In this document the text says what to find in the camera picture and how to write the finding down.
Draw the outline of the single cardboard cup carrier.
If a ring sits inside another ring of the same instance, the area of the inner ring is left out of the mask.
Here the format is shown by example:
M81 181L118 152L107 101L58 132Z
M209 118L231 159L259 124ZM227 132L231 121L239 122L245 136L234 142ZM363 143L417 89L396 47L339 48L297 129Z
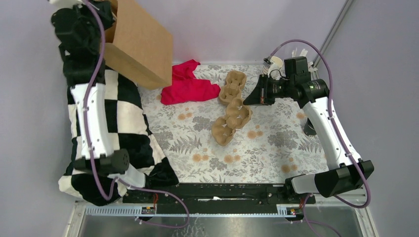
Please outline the single cardboard cup carrier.
M236 131L251 120L251 116L252 110L244 104L244 99L233 99L226 107L225 116L217 118L212 124L211 134L216 143L221 146L228 145Z

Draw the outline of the brown paper bag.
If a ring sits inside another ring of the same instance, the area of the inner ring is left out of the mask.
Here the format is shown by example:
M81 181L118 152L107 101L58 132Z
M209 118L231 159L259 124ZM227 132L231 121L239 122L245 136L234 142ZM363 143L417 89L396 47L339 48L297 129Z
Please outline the brown paper bag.
M172 34L134 0L113 0L105 31L106 65L146 89L172 84Z

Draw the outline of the black paper coffee cup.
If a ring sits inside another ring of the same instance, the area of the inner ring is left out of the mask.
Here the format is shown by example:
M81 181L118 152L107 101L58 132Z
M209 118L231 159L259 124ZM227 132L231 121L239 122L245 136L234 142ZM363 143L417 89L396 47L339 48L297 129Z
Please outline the black paper coffee cup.
M303 132L306 136L315 136L317 134L310 119L307 119L303 128Z

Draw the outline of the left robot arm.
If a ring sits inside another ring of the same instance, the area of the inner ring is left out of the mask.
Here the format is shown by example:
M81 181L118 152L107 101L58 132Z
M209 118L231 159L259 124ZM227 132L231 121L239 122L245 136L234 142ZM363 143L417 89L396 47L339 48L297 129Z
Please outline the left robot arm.
M77 106L82 148L74 168L107 177L135 189L142 203L153 198L144 173L129 163L125 149L115 150L108 138L105 113L105 30L115 21L108 1L53 0L51 17L60 40L63 73Z

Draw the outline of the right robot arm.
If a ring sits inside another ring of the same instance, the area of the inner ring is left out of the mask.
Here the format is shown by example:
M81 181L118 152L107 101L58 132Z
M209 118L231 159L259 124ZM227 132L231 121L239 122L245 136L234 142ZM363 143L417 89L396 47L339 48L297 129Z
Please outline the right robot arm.
M283 196L296 203L304 194L320 194L325 198L356 190L374 171L370 160L362 160L354 149L335 112L330 90L323 79L312 79L306 57L286 59L285 75L274 79L261 74L245 105L272 105L277 98L291 98L307 116L304 132L316 134L324 150L328 170L316 174L288 178Z

